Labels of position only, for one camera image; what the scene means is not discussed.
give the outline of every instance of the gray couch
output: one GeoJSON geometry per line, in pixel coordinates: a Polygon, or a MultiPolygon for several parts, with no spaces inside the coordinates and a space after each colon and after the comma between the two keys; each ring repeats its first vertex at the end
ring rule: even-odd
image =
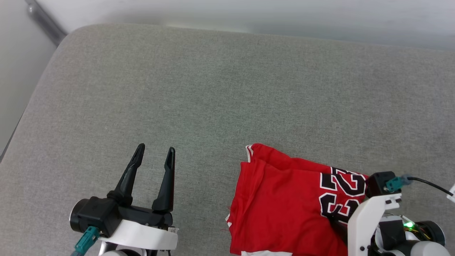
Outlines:
{"type": "MultiPolygon", "coordinates": [[[[147,25],[79,29],[55,52],[0,163],[0,255],[69,255],[81,236],[68,222],[73,205],[104,197],[142,142],[138,206],[152,205],[176,148],[176,256],[229,255],[224,218],[254,142],[450,188],[454,83],[454,52],[147,25]]],[[[455,254],[454,210],[442,192],[413,184],[397,212],[443,224],[455,254]]]]}

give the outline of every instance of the red shirt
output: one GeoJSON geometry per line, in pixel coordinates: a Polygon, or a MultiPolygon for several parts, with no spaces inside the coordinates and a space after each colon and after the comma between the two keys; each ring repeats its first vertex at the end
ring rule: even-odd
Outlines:
{"type": "Polygon", "coordinates": [[[366,175],[305,159],[271,147],[247,146],[228,222],[231,253],[284,251],[299,256],[347,256],[327,215],[347,223],[365,198],[366,175]]]}

